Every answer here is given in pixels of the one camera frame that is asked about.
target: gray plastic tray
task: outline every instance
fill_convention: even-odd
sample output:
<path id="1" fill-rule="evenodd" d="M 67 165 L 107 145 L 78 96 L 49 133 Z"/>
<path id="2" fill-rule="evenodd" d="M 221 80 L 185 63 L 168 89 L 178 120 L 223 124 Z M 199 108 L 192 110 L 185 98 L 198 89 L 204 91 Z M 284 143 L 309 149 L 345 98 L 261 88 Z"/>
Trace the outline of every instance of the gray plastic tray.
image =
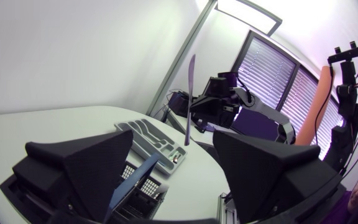
<path id="1" fill-rule="evenodd" d="M 115 127 L 120 130 L 133 130 L 132 149 L 144 159 L 157 152 L 160 155 L 160 160 L 156 168 L 164 174 L 171 175 L 187 155 L 182 147 L 146 119 L 121 122 L 115 124 Z"/>

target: white wall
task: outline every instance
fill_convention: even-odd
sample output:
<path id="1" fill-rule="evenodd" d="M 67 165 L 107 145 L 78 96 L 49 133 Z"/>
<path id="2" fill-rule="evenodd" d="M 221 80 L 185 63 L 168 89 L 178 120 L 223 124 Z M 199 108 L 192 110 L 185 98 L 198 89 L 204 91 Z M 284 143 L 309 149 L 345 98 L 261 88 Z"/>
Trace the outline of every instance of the white wall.
<path id="1" fill-rule="evenodd" d="M 0 114 L 145 113 L 207 0 L 0 0 Z"/>

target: black mesh basket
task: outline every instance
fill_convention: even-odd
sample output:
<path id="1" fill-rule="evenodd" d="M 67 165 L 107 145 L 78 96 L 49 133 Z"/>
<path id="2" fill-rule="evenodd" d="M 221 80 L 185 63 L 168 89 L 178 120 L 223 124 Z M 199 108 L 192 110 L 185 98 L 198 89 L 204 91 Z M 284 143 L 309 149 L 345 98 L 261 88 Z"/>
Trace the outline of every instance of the black mesh basket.
<path id="1" fill-rule="evenodd" d="M 121 184 L 136 169 L 136 166 L 126 162 L 119 183 Z M 150 176 L 148 176 L 145 181 L 138 181 L 135 188 L 126 195 L 120 204 L 112 211 L 108 223 L 128 223 L 134 218 L 152 219 L 166 194 L 166 192 L 155 194 L 155 191 L 160 185 L 160 182 Z"/>

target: metal grid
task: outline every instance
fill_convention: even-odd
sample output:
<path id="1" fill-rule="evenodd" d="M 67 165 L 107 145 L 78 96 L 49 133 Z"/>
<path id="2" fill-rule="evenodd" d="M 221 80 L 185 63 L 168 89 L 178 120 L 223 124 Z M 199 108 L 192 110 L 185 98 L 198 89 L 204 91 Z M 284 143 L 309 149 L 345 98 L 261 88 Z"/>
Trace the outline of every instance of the metal grid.
<path id="1" fill-rule="evenodd" d="M 124 179 L 127 179 L 133 172 L 135 172 L 136 169 L 137 169 L 136 166 L 130 164 L 129 162 L 126 162 L 126 166 L 121 174 L 121 177 Z M 160 185 L 160 183 L 158 183 L 157 181 L 148 178 L 144 182 L 144 184 L 140 188 L 140 190 L 143 191 L 143 193 L 147 194 L 148 196 L 153 196 L 154 192 L 158 189 L 159 185 Z M 156 199 L 158 197 L 158 195 L 159 194 L 154 195 L 153 198 Z"/>

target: orange object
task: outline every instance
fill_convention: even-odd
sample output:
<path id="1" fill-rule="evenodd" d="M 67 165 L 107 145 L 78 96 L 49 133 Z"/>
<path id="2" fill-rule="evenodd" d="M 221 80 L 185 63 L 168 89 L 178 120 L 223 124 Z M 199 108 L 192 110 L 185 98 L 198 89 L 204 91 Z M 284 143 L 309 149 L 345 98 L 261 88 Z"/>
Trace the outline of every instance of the orange object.
<path id="1" fill-rule="evenodd" d="M 327 98 L 327 94 L 331 84 L 331 74 L 329 72 L 329 67 L 324 66 L 321 69 L 320 79 L 317 85 L 316 94 L 311 102 L 310 109 L 308 115 L 306 116 L 305 121 L 302 124 L 299 133 L 296 135 L 295 144 L 296 145 L 310 145 L 314 138 L 314 122 L 316 121 L 316 117 L 318 111 L 323 105 L 325 99 Z M 326 108 L 328 105 L 328 101 L 324 105 L 324 108 L 321 110 L 320 115 L 317 119 L 316 128 L 318 129 L 323 119 L 323 116 L 326 112 Z"/>

